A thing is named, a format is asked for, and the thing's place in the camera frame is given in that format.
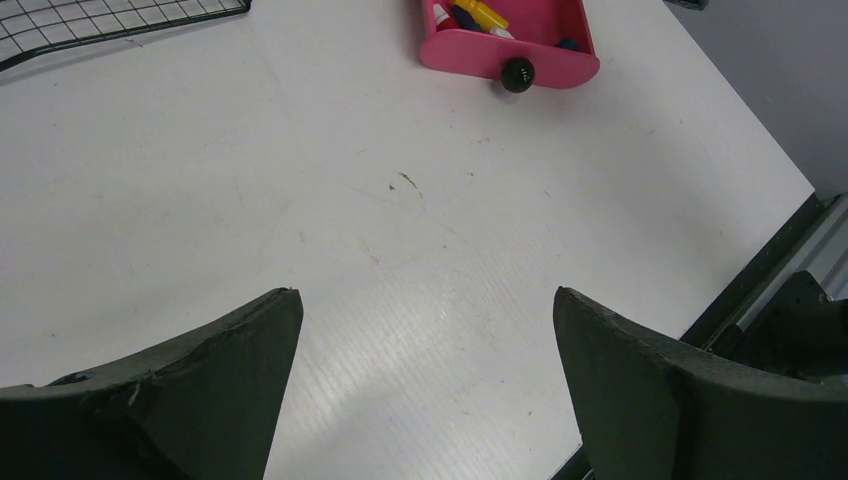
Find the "yellow highlighter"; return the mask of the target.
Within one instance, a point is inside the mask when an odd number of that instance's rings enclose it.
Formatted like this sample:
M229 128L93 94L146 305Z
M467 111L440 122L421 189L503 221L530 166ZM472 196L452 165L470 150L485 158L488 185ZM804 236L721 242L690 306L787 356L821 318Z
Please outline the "yellow highlighter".
M468 12L485 32L490 32L493 29L507 30L509 28L509 21L484 1L454 0L453 4Z

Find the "blue cap white marker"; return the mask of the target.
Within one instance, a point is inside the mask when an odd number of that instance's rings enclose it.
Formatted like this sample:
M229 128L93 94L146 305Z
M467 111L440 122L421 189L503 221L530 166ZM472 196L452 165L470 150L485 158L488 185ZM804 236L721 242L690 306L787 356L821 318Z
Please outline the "blue cap white marker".
M563 38L555 46L565 50L580 52L579 43L573 38Z

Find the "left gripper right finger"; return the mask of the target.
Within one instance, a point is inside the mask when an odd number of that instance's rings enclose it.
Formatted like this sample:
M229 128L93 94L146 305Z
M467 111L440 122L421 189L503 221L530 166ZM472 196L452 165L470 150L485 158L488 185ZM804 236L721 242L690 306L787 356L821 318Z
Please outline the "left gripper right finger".
M571 288L553 324L596 478L846 477L845 388L713 355Z

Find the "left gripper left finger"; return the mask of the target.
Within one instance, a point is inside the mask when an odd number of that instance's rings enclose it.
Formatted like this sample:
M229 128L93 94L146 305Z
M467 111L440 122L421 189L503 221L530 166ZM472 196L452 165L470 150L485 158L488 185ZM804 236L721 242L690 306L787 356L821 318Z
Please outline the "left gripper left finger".
M278 288L138 353L1 391L5 479L260 479L304 318Z

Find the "black pink drawer unit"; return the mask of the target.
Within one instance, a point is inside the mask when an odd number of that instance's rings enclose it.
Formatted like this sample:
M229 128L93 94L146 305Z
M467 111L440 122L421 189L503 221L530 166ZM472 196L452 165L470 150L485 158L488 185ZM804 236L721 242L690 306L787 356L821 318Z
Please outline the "black pink drawer unit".
M531 86L569 89L591 80L600 70L581 1L484 1L509 21L514 39L488 32L451 29L437 32L432 6L451 1L422 1L424 40L421 62L434 70L498 80L521 93ZM557 48L573 38L580 52Z

